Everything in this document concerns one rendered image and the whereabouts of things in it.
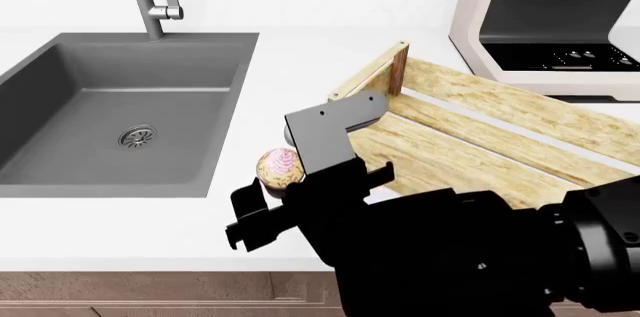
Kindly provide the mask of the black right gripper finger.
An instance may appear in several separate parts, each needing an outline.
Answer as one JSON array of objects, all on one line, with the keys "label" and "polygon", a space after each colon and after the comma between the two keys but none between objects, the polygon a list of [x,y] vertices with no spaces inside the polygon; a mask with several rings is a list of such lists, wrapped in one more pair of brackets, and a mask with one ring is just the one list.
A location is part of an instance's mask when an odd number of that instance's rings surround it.
[{"label": "black right gripper finger", "polygon": [[233,250],[238,250],[239,242],[248,252],[257,250],[276,241],[282,232],[297,227],[300,222],[293,208],[285,205],[268,208],[258,178],[235,190],[230,199],[237,221],[226,226],[225,233]]},{"label": "black right gripper finger", "polygon": [[385,163],[385,166],[367,172],[365,178],[365,187],[367,187],[367,195],[371,195],[371,191],[377,187],[388,184],[395,179],[394,165],[392,162]]}]

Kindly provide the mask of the pink frosted cupcake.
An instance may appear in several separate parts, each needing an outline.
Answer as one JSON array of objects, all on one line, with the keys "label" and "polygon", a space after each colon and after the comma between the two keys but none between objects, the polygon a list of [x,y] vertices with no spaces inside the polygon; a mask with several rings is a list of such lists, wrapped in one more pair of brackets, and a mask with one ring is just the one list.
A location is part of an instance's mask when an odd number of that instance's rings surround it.
[{"label": "pink frosted cupcake", "polygon": [[289,184],[303,180],[305,172],[296,151],[276,148],[267,151],[258,160],[256,176],[270,196],[281,199]]}]

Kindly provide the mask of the light wooden tray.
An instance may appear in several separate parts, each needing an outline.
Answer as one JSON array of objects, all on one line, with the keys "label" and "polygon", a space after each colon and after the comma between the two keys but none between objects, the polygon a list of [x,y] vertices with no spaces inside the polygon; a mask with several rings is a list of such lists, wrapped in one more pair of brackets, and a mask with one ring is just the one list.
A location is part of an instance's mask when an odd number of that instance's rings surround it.
[{"label": "light wooden tray", "polygon": [[640,175],[640,124],[408,55],[396,43],[329,94],[380,91],[380,121],[351,134],[369,166],[394,163],[404,195],[493,190],[515,208]]}]

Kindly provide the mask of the metal sink drain strainer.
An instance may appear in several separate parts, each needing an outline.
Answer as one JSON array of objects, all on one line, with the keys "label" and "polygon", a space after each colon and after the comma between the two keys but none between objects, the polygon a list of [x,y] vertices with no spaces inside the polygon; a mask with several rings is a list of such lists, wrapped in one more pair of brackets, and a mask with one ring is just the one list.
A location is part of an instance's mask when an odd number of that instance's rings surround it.
[{"label": "metal sink drain strainer", "polygon": [[118,138],[118,145],[127,149],[144,148],[154,141],[157,130],[147,124],[137,125],[125,130]]}]

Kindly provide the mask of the gray rectangular sink basin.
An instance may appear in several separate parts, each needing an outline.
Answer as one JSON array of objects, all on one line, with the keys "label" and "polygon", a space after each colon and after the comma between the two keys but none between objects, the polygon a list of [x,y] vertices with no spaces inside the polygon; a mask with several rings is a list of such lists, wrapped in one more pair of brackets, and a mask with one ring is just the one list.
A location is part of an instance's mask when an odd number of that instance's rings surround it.
[{"label": "gray rectangular sink basin", "polygon": [[[0,198],[207,195],[254,33],[63,33],[0,75]],[[125,130],[157,130],[144,148]]]}]

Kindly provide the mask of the brown wooden base cabinet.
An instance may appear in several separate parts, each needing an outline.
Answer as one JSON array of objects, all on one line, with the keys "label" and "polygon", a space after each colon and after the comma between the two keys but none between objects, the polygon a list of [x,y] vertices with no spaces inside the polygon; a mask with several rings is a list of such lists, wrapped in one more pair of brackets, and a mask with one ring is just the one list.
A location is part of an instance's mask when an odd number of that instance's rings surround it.
[{"label": "brown wooden base cabinet", "polygon": [[0,317],[345,317],[330,272],[0,272]]}]

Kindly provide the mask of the cream and black coffee machine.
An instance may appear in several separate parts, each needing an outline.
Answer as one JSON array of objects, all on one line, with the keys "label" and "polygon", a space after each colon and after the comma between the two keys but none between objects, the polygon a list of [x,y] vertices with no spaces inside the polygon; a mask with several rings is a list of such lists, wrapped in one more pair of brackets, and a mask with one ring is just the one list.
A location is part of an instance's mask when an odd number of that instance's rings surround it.
[{"label": "cream and black coffee machine", "polygon": [[610,33],[631,0],[458,0],[449,38],[471,72],[570,103],[640,103],[640,58]]}]

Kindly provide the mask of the silver kitchen faucet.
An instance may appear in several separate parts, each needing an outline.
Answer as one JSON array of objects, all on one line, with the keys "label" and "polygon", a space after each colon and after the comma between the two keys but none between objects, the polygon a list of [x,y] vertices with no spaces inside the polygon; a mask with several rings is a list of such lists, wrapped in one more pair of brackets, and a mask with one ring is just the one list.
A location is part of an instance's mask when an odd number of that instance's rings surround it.
[{"label": "silver kitchen faucet", "polygon": [[165,5],[156,5],[154,0],[136,0],[149,40],[153,42],[164,38],[161,20],[182,20],[184,10],[179,0],[166,0]]}]

